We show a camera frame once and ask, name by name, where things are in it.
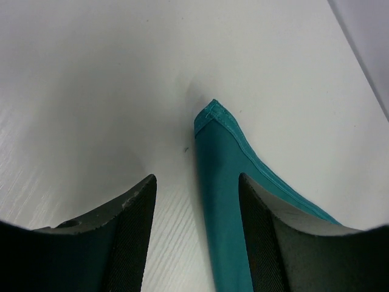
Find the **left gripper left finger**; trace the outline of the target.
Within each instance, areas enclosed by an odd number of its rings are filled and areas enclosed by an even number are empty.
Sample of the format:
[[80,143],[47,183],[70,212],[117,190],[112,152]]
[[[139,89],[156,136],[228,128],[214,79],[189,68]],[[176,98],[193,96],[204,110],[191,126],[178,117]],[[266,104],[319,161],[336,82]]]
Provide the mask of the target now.
[[1,223],[2,291],[140,291],[157,179],[57,227]]

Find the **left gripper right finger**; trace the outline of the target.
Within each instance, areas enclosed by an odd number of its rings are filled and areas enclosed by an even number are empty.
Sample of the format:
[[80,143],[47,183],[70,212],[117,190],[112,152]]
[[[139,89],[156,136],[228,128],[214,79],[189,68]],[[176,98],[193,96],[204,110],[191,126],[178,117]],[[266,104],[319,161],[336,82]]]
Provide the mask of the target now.
[[239,177],[255,291],[387,291],[388,226],[367,231],[311,215]]

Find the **teal cloth napkin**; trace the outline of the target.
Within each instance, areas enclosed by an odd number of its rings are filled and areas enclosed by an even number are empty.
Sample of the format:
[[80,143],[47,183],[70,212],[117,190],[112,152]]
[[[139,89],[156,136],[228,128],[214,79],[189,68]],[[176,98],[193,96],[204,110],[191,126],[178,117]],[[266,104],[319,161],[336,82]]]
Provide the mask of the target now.
[[217,100],[212,100],[196,116],[194,139],[208,250],[217,291],[253,290],[239,206],[241,173],[248,174],[293,206],[336,222],[261,161],[234,116]]

